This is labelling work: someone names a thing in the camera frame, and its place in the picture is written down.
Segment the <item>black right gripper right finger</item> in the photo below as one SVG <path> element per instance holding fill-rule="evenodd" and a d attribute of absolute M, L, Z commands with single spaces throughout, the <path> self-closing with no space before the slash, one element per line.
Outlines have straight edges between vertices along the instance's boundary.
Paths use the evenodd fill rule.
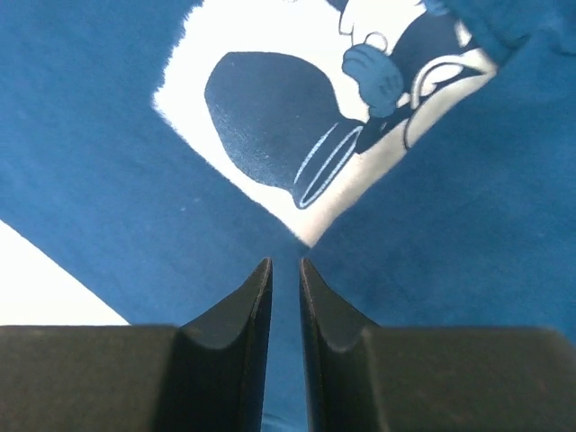
<path fill-rule="evenodd" d="M 572 431 L 575 349 L 534 327 L 382 327 L 300 263 L 312 431 Z"/>

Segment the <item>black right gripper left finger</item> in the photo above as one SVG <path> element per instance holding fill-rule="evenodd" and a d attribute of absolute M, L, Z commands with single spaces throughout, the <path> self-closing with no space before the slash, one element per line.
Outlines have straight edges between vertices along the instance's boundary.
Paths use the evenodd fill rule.
<path fill-rule="evenodd" d="M 182 327 L 4 326 L 4 431 L 258 431 L 273 267 Z"/>

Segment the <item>blue printed t-shirt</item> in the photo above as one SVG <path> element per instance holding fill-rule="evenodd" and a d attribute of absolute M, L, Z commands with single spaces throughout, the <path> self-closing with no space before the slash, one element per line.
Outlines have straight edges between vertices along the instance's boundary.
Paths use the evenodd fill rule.
<path fill-rule="evenodd" d="M 131 323 L 297 264 L 384 325 L 575 335 L 572 1 L 4 1 L 1 218 Z"/>

